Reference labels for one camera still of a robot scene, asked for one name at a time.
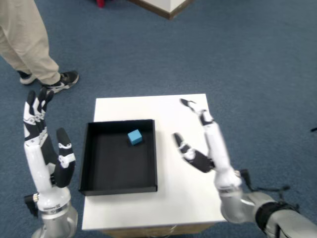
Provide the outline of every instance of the black tray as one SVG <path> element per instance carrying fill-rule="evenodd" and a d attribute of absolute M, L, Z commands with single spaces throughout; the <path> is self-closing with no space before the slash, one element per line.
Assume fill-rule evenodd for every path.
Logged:
<path fill-rule="evenodd" d="M 131 145 L 138 129 L 143 141 Z M 87 124 L 79 191 L 86 195 L 155 192 L 157 165 L 154 120 Z"/>

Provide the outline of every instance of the blue cube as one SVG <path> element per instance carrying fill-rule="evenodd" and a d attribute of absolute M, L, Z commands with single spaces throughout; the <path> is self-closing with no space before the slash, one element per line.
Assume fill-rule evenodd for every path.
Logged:
<path fill-rule="evenodd" d="M 136 145 L 142 141 L 142 135 L 139 130 L 134 130 L 128 134 L 129 140 L 132 145 Z"/>

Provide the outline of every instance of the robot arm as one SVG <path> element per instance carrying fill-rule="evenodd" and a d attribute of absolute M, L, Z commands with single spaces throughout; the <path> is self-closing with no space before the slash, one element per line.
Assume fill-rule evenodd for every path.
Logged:
<path fill-rule="evenodd" d="M 258 192 L 259 189 L 244 193 L 241 188 L 241 176 L 251 188 L 250 178 L 246 171 L 240 173 L 232 168 L 218 124 L 207 110 L 195 102 L 181 99 L 181 103 L 199 117 L 205 131 L 209 153 L 205 156 L 192 149 L 178 133 L 174 134 L 176 144 L 183 158 L 200 171 L 206 173 L 213 169 L 210 164 L 214 165 L 214 185 L 221 199 L 221 212 L 227 221 L 256 223 L 269 238 L 317 237 L 317 226 L 300 215 L 293 206 L 284 201 L 276 202 L 265 193 Z"/>
<path fill-rule="evenodd" d="M 24 150 L 37 193 L 24 197 L 30 212 L 42 213 L 44 225 L 33 238 L 70 238 L 76 232 L 78 214 L 70 203 L 70 183 L 75 156 L 67 133 L 57 130 L 59 155 L 48 135 L 45 114 L 54 93 L 42 88 L 38 97 L 31 91 L 24 105 Z"/>

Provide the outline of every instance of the khaki pants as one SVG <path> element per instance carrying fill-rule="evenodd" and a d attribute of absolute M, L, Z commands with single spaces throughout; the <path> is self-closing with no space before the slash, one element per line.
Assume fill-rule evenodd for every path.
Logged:
<path fill-rule="evenodd" d="M 16 70 L 44 84 L 59 81 L 48 35 L 34 0 L 0 0 L 0 55 Z"/>

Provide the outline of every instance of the shoe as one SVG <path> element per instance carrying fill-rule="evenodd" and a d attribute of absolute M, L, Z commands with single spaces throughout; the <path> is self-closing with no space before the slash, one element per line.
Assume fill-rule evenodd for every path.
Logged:
<path fill-rule="evenodd" d="M 36 79 L 33 74 L 27 74 L 22 71 L 18 71 L 18 73 L 20 74 L 20 83 L 24 85 L 31 84 Z"/>
<path fill-rule="evenodd" d="M 52 85 L 43 84 L 44 87 L 48 89 L 48 93 L 53 91 L 54 93 L 58 93 L 63 89 L 69 89 L 75 83 L 77 83 L 79 79 L 79 75 L 76 71 L 70 71 L 60 74 L 60 80 Z"/>

